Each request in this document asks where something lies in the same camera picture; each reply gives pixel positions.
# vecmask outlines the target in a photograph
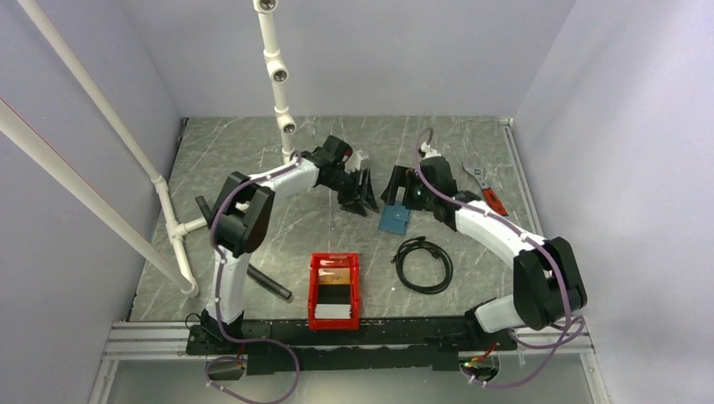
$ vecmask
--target white pvc pipe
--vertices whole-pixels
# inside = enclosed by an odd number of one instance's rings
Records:
[[[194,275],[191,273],[189,259],[186,257],[186,250],[184,250],[184,238],[183,236],[177,234],[177,227],[179,226],[179,223],[176,221],[176,216],[173,214],[171,197],[168,195],[166,180],[163,179],[163,177],[159,177],[159,181],[154,183],[154,185],[156,186],[158,198],[161,200],[163,217],[166,219],[166,233],[168,234],[168,239],[173,247],[173,252],[176,254],[178,270],[184,278],[188,279],[191,283],[190,289],[181,289],[181,292],[189,297],[195,297],[199,294],[199,287],[196,284]]]
[[[168,197],[168,190],[161,191],[157,186],[159,183],[166,183],[161,173],[152,165],[149,161],[144,151],[141,149],[134,136],[131,135],[129,130],[124,125],[119,115],[116,113],[114,108],[109,103],[109,100],[104,96],[104,94],[99,90],[97,83],[89,76],[87,70],[84,69],[82,63],[77,59],[77,56],[72,52],[72,49],[61,37],[57,28],[47,17],[47,14],[42,10],[40,5],[35,0],[18,0],[20,7],[27,13],[30,20],[37,26],[37,29],[45,36],[47,42],[50,43],[52,49],[55,50],[60,59],[65,63],[67,69],[72,73],[72,75],[77,79],[77,82],[84,88],[87,95],[94,101],[97,108],[109,122],[112,128],[114,128],[119,138],[124,142],[126,147],[129,149],[134,158],[139,162],[141,167],[147,173],[152,183],[157,187],[156,191],[159,194],[159,199],[161,200],[161,207],[166,216],[167,231],[168,236],[171,237],[175,234],[175,228],[178,223],[176,217],[173,214],[173,207],[171,206],[171,199]],[[192,287],[189,289],[182,288],[181,291],[184,292],[189,297],[198,295],[198,286],[195,283],[193,274],[191,273],[191,268],[186,259],[186,252],[184,250],[183,240],[181,243],[175,243],[172,241],[173,249],[176,252],[176,258],[178,259],[178,265],[181,270],[181,274],[191,282]]]
[[[164,257],[124,220],[119,213],[52,147],[0,98],[0,131],[77,197],[99,219],[166,275],[181,290],[194,287]]]
[[[278,38],[275,35],[275,22],[273,21],[272,13],[258,13],[258,21],[260,22],[260,33],[263,35],[263,45],[265,53],[274,55],[280,52],[278,48]]]
[[[176,234],[180,236],[185,236],[194,230],[198,230],[205,226],[206,222],[204,218],[196,219],[195,221],[190,221],[188,223],[179,223],[176,227]]]
[[[285,88],[282,82],[273,82],[273,98],[275,98],[276,113],[288,110],[288,99],[285,96]]]
[[[136,143],[134,137],[129,130],[126,129],[124,122],[121,121],[121,118],[117,115],[116,111],[114,111],[114,108],[112,108],[107,98],[102,94],[97,84],[89,76],[89,73],[84,69],[84,66],[82,66],[82,63],[77,59],[74,52],[72,52],[72,49],[70,49],[69,45],[61,37],[55,25],[53,25],[47,17],[47,14],[42,11],[40,5],[35,0],[18,0],[18,3],[27,13],[29,19],[35,23],[37,29],[45,36],[45,39],[50,43],[52,49],[55,50],[60,59],[67,65],[67,68],[77,79],[79,85],[84,88],[84,91],[87,92],[92,101],[97,105],[97,108],[102,112],[111,127],[114,128],[117,135],[119,135],[121,140],[126,144],[126,147],[129,148],[131,154],[134,155],[139,164],[141,164],[141,167],[144,168],[144,171],[147,172],[149,178],[152,181],[157,181],[161,174],[154,168],[147,155],[144,154],[144,151],[139,147],[138,143]]]

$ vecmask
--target black cable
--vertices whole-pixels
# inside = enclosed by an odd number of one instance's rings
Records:
[[[444,263],[445,269],[444,280],[434,286],[419,286],[409,282],[407,277],[404,276],[403,265],[407,254],[414,250],[426,250],[432,257],[437,259],[441,258],[441,262]],[[454,264],[451,262],[449,254],[444,251],[444,248],[441,248],[432,242],[427,242],[425,236],[410,238],[403,242],[397,249],[397,255],[392,258],[392,263],[397,266],[397,277],[399,277],[399,280],[402,281],[404,286],[425,295],[436,295],[437,293],[443,292],[449,287],[451,279],[454,277]]]

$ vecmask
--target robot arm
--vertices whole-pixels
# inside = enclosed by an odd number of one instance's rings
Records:
[[[526,325],[535,330],[563,318],[562,295],[546,258],[533,244],[542,247],[555,259],[565,281],[572,310],[587,303],[578,265],[570,244],[557,237],[547,240],[532,234],[497,215],[486,202],[469,191],[459,191],[449,163],[430,145],[419,148],[419,164],[424,179],[453,200],[475,207],[467,209],[446,201],[431,192],[410,167],[395,166],[382,200],[393,205],[400,188],[405,188],[402,204],[410,210],[427,210],[434,218],[483,244],[514,270],[512,295],[493,299],[466,311],[466,328],[471,338],[489,339],[489,334]]]
[[[252,253],[265,239],[273,204],[296,192],[324,185],[337,192],[342,210],[362,216],[367,216],[368,209],[379,211],[372,192],[370,170],[345,171],[345,163],[352,155],[353,150],[347,143],[329,136],[321,147],[302,153],[299,163],[295,159],[266,173],[250,176],[232,173],[223,184],[213,208],[202,196],[196,198],[209,226],[218,221],[216,244],[220,253],[215,252],[213,287],[214,291],[219,287],[221,293],[218,302],[209,302],[201,313],[201,325],[207,332],[219,340],[223,339],[217,326],[216,305],[220,304],[224,328],[229,335],[240,337],[244,309],[242,292],[248,265]],[[238,191],[226,211],[219,212],[221,205],[239,185],[256,178],[265,180]],[[226,261],[219,278],[217,269],[223,257]]]

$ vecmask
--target red container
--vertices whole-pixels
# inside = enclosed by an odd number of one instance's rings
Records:
[[[317,274],[320,268],[349,268],[352,318],[315,318],[317,305]],[[360,256],[356,252],[314,252],[310,259],[310,293],[307,296],[307,325],[318,330],[357,330],[360,328]]]

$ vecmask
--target marble floor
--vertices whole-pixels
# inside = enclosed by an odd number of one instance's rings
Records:
[[[511,220],[527,230],[528,210],[518,183],[507,141],[494,117],[451,116],[335,116],[297,119],[297,150],[312,151],[332,134],[355,150],[370,154],[375,195],[386,187],[395,164],[412,166],[417,134],[434,128],[433,146],[450,162],[459,189],[480,194],[476,180],[461,169],[463,159],[481,164],[486,180],[503,201]],[[200,217],[194,198],[210,203],[233,171],[261,173],[281,164],[280,135],[270,117],[191,118],[169,180],[173,207],[179,221]],[[244,290],[246,318],[306,318],[310,254],[360,254],[362,317],[460,315],[469,307],[512,288],[508,266],[483,246],[454,233],[429,213],[413,212],[405,237],[377,230],[380,216],[367,218],[342,211],[337,195],[324,187],[293,195],[273,208],[269,232],[253,254],[252,264],[293,292],[285,302],[251,279]],[[426,236],[441,245],[454,262],[454,278],[439,295],[420,295],[405,288],[390,263],[406,238]],[[173,250],[157,221],[152,244],[170,263]],[[152,265],[146,264],[136,291],[131,321],[177,321],[200,312],[210,298],[213,252],[208,231],[199,229],[185,238],[186,252],[201,293],[187,299]],[[424,251],[413,252],[404,265],[415,284],[435,284],[443,277],[440,260]]]

